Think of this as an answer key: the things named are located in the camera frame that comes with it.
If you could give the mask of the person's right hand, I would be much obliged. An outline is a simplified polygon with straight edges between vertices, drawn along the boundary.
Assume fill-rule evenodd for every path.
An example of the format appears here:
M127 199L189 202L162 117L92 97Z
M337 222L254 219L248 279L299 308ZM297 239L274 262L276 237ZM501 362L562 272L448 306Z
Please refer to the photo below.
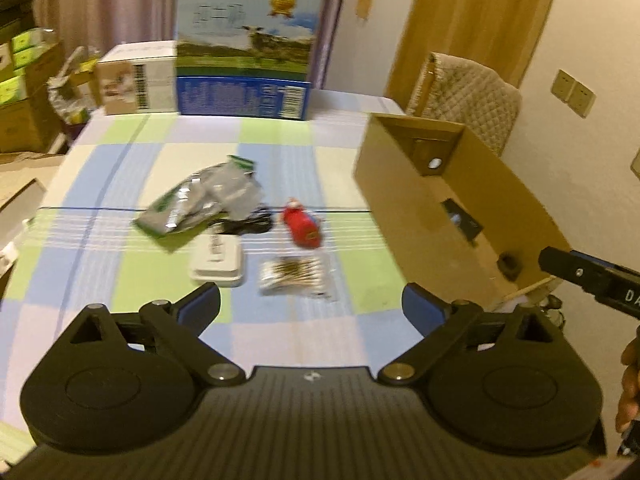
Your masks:
M622 394L617 405L615 429L619 434L626 431L639 415L639 356L638 339L634 338L620 356L625 367L622 376Z

